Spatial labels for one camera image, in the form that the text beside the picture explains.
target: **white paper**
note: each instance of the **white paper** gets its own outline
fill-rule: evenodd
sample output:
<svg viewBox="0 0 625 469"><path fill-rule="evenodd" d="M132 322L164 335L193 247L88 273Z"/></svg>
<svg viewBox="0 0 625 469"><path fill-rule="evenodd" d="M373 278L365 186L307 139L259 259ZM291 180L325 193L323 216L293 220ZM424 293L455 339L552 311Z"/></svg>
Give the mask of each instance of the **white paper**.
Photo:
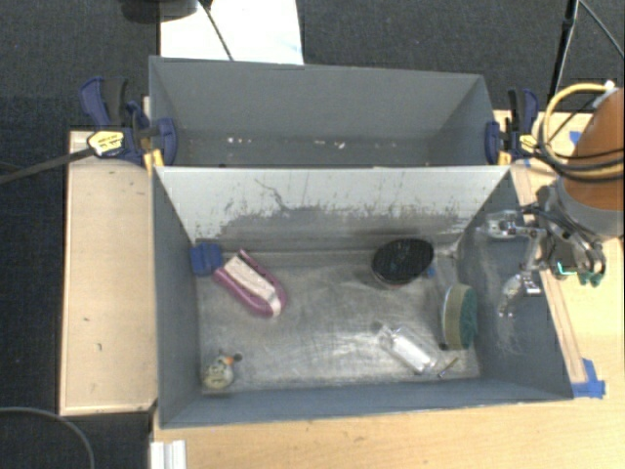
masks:
<svg viewBox="0 0 625 469"><path fill-rule="evenodd" d="M197 0L162 2L160 11L161 56L229 60ZM304 63L295 0L214 0L211 16L235 61Z"/></svg>

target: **clear plastic item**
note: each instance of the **clear plastic item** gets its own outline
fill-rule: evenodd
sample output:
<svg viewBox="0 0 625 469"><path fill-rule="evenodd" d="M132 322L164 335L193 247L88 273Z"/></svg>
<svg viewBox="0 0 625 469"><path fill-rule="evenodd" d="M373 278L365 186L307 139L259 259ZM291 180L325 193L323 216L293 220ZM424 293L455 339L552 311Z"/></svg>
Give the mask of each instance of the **clear plastic item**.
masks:
<svg viewBox="0 0 625 469"><path fill-rule="evenodd" d="M406 327L379 327L377 338L382 349L408 365L415 373L424 374L434 369L437 354L433 346Z"/></svg>

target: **black carpet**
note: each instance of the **black carpet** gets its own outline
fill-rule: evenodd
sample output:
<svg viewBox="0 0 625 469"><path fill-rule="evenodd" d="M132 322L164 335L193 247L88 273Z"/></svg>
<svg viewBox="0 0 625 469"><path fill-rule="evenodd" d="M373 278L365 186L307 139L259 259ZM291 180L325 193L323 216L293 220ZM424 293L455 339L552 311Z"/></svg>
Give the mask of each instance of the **black carpet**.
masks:
<svg viewBox="0 0 625 469"><path fill-rule="evenodd" d="M625 0L586 0L622 47ZM311 64L474 72L495 107L509 87L547 97L566 0L298 0ZM125 76L147 93L157 8L145 0L0 0L0 161L63 154L89 123L78 87ZM562 83L615 79L623 62L580 9ZM0 406L55 410L63 289L62 169L0 187ZM147 417L79 419L101 468L146 467ZM0 467L87 467L62 426L0 416Z"/></svg>

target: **pink object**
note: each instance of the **pink object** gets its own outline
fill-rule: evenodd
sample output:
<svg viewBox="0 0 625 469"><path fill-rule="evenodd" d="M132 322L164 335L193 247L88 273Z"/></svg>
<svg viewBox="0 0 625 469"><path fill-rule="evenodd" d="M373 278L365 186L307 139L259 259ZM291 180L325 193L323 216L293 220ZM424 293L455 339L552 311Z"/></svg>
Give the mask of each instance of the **pink object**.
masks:
<svg viewBox="0 0 625 469"><path fill-rule="evenodd" d="M256 276L262 277L260 283L247 282L241 277L233 275L231 263L245 263ZM266 269L252 259L245 250L239 250L236 258L228 261L223 267L213 273L215 281L243 303L256 315L265 318L278 316L286 306L286 292L280 282Z"/></svg>

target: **gray bin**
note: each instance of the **gray bin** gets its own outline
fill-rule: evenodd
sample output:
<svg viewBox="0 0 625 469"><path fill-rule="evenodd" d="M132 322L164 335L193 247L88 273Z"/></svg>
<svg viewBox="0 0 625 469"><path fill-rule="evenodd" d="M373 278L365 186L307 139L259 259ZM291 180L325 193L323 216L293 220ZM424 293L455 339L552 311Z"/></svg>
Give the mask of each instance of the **gray bin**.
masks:
<svg viewBox="0 0 625 469"><path fill-rule="evenodd" d="M484 214L517 205L501 167L430 169L158 168L153 180L161 426L367 415L572 398L544 296L500 318L502 286L525 240L494 241ZM388 290L368 271L377 246L424 237L434 272ZM211 278L194 277L196 241L239 247L284 284L275 319L248 313ZM376 347L370 323L401 324L437 343L441 277L479 298L479 336L445 376L413 375ZM226 393L202 391L219 349L241 352Z"/></svg>
<svg viewBox="0 0 625 469"><path fill-rule="evenodd" d="M505 169L475 166L492 119L483 78L163 58L149 74L151 115L173 117L180 137L176 166L153 178L162 427L572 398L546 298L520 300L512 320L497 313L526 245L479 231L485 213L518 205ZM385 289L371 258L404 236L434 245L433 269ZM194 277L200 240L273 272L282 314L255 317ZM466 351L436 346L451 280L479 298ZM457 363L444 380L414 375L379 347L374 320ZM207 394L200 370L220 349L243 360L224 393Z"/></svg>
<svg viewBox="0 0 625 469"><path fill-rule="evenodd" d="M176 165L481 165L481 76L150 58L150 112Z"/></svg>

